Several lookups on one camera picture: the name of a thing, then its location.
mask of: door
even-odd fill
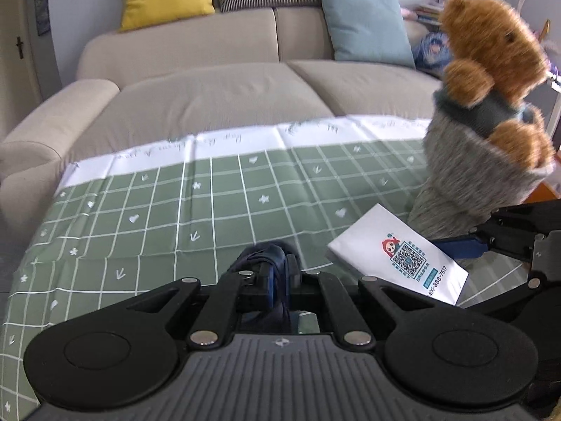
[[[25,0],[0,0],[0,141],[39,104],[24,21]]]

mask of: teddy bear paw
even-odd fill
[[[493,77],[472,60],[452,61],[444,72],[448,96],[465,108],[472,108],[489,95],[495,84]]]
[[[498,124],[488,141],[506,153],[512,163],[528,170],[536,168],[542,157],[539,134],[533,125],[510,119]]]

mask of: beige sofa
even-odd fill
[[[407,22],[411,44],[426,29]],[[338,63],[318,8],[215,14],[84,49],[77,80],[0,144],[0,208],[29,239],[67,163],[188,133],[330,115],[429,118],[440,82]]]

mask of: light blue pillow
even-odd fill
[[[322,0],[335,60],[415,67],[397,0]]]

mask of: brown teddy bear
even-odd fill
[[[449,0],[441,22],[455,58],[444,76],[448,97],[473,109],[494,92],[491,98],[511,109],[482,115],[492,131],[482,136],[525,169],[549,163],[554,150],[539,109],[528,105],[517,118],[523,99],[548,71],[545,53],[525,22],[502,0]]]
[[[455,60],[435,93],[429,177],[408,219],[427,239],[467,234],[553,171],[541,113],[523,101],[548,71],[524,21],[502,0],[449,0],[441,21]]]

